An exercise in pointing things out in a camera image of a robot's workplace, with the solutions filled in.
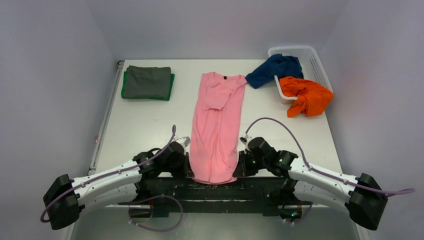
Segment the pink t shirt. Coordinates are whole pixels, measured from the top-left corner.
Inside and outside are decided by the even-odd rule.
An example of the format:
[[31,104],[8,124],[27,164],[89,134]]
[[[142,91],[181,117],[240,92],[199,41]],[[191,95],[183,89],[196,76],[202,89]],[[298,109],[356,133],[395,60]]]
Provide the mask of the pink t shirt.
[[236,181],[238,139],[247,81],[217,72],[201,77],[192,121],[189,164],[194,180],[220,185]]

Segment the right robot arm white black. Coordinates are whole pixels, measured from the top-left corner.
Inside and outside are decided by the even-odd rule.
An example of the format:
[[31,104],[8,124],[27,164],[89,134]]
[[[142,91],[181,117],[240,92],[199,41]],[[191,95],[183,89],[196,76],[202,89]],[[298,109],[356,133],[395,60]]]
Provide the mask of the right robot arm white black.
[[275,150],[263,137],[240,137],[245,149],[239,152],[235,178],[248,178],[267,170],[284,178],[287,186],[280,196],[288,204],[296,200],[347,212],[350,219],[368,230],[377,230],[388,196],[366,173],[359,177],[337,173],[314,164],[287,150]]

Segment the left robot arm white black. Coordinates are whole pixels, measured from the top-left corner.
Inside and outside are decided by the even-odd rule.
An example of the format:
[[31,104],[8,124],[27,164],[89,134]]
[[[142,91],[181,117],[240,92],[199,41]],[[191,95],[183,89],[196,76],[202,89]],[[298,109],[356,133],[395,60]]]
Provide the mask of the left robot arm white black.
[[82,214],[109,205],[163,204],[172,196],[149,188],[161,173],[174,178],[190,176],[189,137],[178,138],[164,148],[140,152],[131,160],[100,173],[71,179],[68,174],[55,179],[43,196],[45,209],[40,220],[52,230],[75,223]]

